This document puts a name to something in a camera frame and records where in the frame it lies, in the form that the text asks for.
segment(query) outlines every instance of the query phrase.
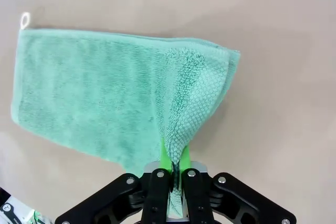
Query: beige surface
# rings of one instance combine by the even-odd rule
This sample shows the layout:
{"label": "beige surface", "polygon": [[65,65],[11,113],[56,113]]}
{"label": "beige surface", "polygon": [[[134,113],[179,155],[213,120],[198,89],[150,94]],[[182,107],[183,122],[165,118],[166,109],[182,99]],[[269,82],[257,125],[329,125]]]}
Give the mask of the beige surface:
{"label": "beige surface", "polygon": [[241,50],[193,159],[211,175],[232,173],[299,223],[336,221],[336,0],[0,0],[0,10],[0,186],[17,198],[56,217],[123,172],[11,121],[19,16],[29,11],[38,27],[198,37]]}

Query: folded towel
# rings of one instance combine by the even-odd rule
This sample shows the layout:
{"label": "folded towel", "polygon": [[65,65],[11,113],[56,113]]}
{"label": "folded towel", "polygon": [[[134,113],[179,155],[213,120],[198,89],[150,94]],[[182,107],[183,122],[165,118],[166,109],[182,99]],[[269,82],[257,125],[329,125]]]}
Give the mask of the folded towel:
{"label": "folded towel", "polygon": [[[179,162],[222,101],[238,59],[239,52],[200,39],[25,29],[18,39],[12,118],[141,176],[160,158],[161,139]],[[177,192],[171,201],[180,214]]]}

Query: towel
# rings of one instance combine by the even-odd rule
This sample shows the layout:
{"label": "towel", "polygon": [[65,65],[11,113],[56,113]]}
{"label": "towel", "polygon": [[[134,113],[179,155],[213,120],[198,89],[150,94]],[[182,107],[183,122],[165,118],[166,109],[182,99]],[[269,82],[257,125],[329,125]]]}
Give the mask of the towel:
{"label": "towel", "polygon": [[[160,159],[161,139],[179,162],[221,103],[238,59],[238,51],[194,38],[21,30],[12,119],[141,176],[147,163]],[[180,215],[178,191],[171,202]]]}

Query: teal towel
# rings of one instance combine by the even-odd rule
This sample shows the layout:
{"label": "teal towel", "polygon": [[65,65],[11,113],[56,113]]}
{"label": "teal towel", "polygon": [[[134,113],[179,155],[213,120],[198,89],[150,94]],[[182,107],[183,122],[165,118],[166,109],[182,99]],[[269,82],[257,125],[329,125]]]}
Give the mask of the teal towel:
{"label": "teal towel", "polygon": [[[160,158],[161,139],[178,163],[221,103],[238,59],[239,52],[200,39],[22,30],[12,118],[141,176]],[[179,197],[171,198],[177,214]]]}

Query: towel loop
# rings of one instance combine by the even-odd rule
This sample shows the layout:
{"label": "towel loop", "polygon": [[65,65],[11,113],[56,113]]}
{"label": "towel loop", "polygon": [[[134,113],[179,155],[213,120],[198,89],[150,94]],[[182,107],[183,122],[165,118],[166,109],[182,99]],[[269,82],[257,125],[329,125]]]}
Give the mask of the towel loop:
{"label": "towel loop", "polygon": [[22,13],[20,20],[20,28],[21,30],[26,29],[30,24],[30,13]]}

